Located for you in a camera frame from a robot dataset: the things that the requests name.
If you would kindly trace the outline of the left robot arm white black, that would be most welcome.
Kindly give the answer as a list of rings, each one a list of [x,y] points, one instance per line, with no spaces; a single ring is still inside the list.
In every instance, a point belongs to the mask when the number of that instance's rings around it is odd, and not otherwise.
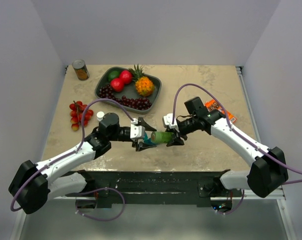
[[[27,160],[19,166],[8,188],[13,196],[11,211],[23,210],[26,214],[32,214],[61,190],[65,194],[91,195],[94,192],[92,181],[77,173],[70,176],[71,184],[63,187],[62,184],[67,181],[64,174],[104,155],[111,149],[112,141],[130,142],[137,152],[148,149],[149,146],[142,141],[145,132],[156,131],[142,117],[134,118],[130,126],[123,127],[115,113],[106,113],[98,121],[91,134],[75,147],[48,160],[38,163]]]

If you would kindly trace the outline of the green pill bottle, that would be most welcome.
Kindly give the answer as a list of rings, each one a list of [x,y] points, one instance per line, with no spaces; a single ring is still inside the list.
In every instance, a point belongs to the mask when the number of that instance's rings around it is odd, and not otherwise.
[[[166,131],[153,131],[151,133],[151,142],[154,144],[167,144],[172,140],[173,133]]]

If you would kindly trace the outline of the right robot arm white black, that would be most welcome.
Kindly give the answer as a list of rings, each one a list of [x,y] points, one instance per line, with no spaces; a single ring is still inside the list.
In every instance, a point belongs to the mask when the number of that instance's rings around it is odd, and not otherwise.
[[[163,125],[173,138],[167,146],[182,146],[187,135],[195,131],[221,140],[236,152],[250,167],[249,171],[224,171],[213,184],[218,196],[225,196],[232,189],[252,190],[261,198],[267,197],[288,180],[284,152],[278,148],[269,148],[252,139],[233,124],[219,110],[208,110],[199,97],[185,102],[190,117],[179,121],[171,113],[163,116]]]

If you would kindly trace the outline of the teal five-day pill organizer strip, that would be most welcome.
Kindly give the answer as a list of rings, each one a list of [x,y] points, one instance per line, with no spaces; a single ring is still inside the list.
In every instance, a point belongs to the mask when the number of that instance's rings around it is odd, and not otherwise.
[[[157,143],[153,143],[153,142],[151,141],[151,138],[148,137],[148,135],[147,135],[146,132],[144,133],[143,142],[144,142],[146,145],[151,145],[151,146],[156,146],[156,145],[157,145]]]

